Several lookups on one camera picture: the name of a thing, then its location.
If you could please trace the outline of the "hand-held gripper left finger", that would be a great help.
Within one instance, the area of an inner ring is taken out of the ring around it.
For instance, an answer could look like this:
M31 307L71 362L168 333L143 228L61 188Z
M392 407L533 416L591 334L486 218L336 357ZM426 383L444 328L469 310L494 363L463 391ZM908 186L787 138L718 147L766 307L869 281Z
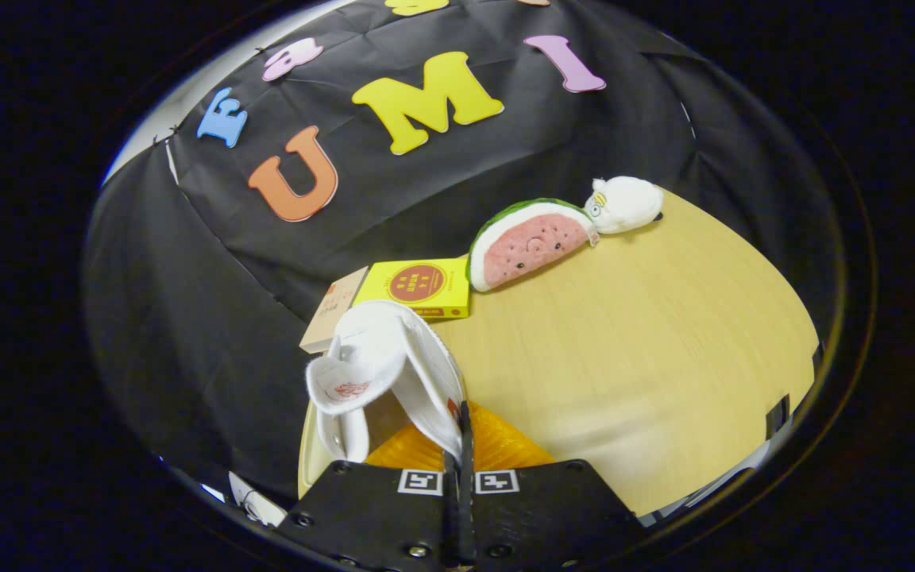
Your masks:
M309 488L277 532L341 570L461 569L458 465L442 460L443 472L335 460L309 428L300 461Z

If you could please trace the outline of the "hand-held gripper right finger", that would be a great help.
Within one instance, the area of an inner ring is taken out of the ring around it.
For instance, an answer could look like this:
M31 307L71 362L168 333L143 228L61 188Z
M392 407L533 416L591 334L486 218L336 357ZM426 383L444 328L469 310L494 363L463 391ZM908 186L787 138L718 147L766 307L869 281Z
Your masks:
M457 554L476 571L582 571L645 536L639 519L581 459L476 470L468 403L461 406Z

